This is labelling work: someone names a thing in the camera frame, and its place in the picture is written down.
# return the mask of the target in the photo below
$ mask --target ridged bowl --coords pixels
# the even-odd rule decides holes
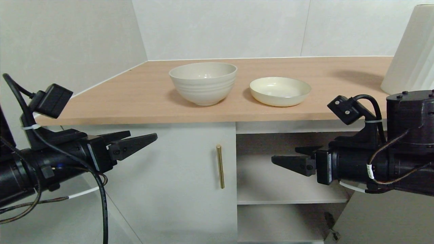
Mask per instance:
[[[219,62],[191,63],[169,72],[178,93],[200,106],[211,106],[226,98],[236,74],[236,66]]]

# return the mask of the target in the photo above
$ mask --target white bowl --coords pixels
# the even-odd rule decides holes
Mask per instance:
[[[285,77],[265,77],[250,83],[250,91],[256,100],[276,107],[300,104],[311,90],[306,82]]]
[[[236,66],[217,62],[191,63],[169,72],[179,94],[200,106],[223,100],[232,90],[236,74]]]

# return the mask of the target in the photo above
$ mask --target cable tie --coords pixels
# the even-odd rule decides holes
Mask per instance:
[[[372,165],[366,165],[366,168],[368,169],[368,176],[371,179],[374,179],[374,172],[372,171]]]
[[[371,124],[371,123],[381,123],[383,122],[382,119],[378,119],[378,120],[365,120],[365,123],[367,124]]]
[[[28,126],[28,127],[22,127],[22,129],[23,130],[36,130],[36,129],[39,129],[39,128],[41,128],[41,126],[40,125],[38,125],[38,124],[34,124],[34,125],[32,125],[32,126]]]

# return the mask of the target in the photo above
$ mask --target white cabinet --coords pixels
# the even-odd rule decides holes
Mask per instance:
[[[235,123],[73,126],[91,135],[129,130],[158,139],[109,172],[106,190],[147,244],[237,241]],[[222,148],[224,185],[216,146]]]
[[[312,128],[281,124],[74,128],[93,135],[122,130],[132,136],[158,134],[157,141],[107,172],[106,189],[115,211],[142,243],[322,242],[329,233],[325,212],[337,220],[334,230],[341,236],[338,242],[328,236],[326,243],[429,243],[434,198],[398,191],[352,195],[340,185],[321,185],[316,176],[271,163],[273,155],[298,155],[297,146],[326,145],[354,132],[342,132],[331,122]],[[222,147],[223,189],[217,145]]]

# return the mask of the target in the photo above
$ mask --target wall tile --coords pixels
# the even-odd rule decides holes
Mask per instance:
[[[424,3],[434,0],[312,0],[302,56],[392,56]]]
[[[133,0],[149,60],[299,56],[309,0]]]

